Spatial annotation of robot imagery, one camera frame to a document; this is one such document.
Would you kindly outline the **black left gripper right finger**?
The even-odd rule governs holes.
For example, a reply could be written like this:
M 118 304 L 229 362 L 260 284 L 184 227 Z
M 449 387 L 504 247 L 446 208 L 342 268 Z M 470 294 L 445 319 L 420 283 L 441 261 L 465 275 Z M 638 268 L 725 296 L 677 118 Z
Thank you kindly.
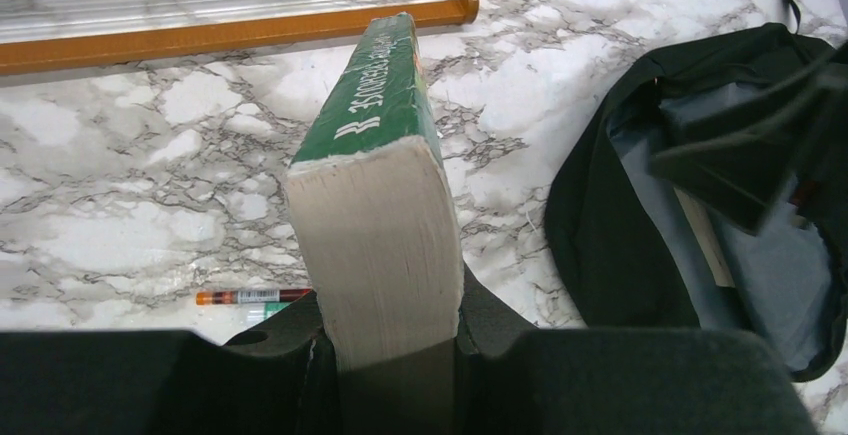
M 464 282 L 464 434 L 815 432 L 782 364 L 749 333 L 541 329 L 471 272 Z

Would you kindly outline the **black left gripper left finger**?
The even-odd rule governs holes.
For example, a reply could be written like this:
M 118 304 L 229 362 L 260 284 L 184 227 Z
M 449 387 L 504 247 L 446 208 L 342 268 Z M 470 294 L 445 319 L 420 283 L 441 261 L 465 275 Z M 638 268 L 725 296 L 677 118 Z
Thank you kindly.
M 336 434 L 314 295 L 218 345 L 185 330 L 5 332 L 5 434 Z

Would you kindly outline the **yellow-green treehouse book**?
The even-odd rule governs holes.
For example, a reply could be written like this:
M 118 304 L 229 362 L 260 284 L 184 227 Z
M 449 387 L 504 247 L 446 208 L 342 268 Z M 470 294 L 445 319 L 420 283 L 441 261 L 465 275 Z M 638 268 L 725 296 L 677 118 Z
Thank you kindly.
M 706 208 L 682 190 L 674 189 L 674 193 L 703 253 L 715 284 L 723 288 L 734 288 L 732 273 Z

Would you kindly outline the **black student backpack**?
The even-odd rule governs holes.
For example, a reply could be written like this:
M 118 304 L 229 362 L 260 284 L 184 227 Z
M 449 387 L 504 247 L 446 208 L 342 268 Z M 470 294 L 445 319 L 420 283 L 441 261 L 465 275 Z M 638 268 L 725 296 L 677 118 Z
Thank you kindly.
M 674 189 L 707 210 L 715 284 Z M 590 326 L 749 330 L 799 382 L 847 327 L 847 50 L 767 23 L 652 50 L 557 173 L 544 234 Z

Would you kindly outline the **white green glue stick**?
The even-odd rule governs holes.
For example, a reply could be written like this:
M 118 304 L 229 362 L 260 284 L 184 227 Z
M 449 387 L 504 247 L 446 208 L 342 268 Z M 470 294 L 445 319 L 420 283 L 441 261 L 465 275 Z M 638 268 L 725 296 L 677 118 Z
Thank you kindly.
M 276 315 L 289 305 L 289 302 L 265 302 L 250 305 L 246 312 L 245 323 L 248 327 L 253 327 Z

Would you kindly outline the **wooden shelf rack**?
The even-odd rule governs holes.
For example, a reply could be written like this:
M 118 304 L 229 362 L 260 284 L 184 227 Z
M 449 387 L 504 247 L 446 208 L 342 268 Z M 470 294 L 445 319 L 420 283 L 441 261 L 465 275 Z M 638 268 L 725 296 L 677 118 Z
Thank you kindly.
M 480 0 L 1 0 L 5 75 L 355 35 L 400 12 L 473 21 Z

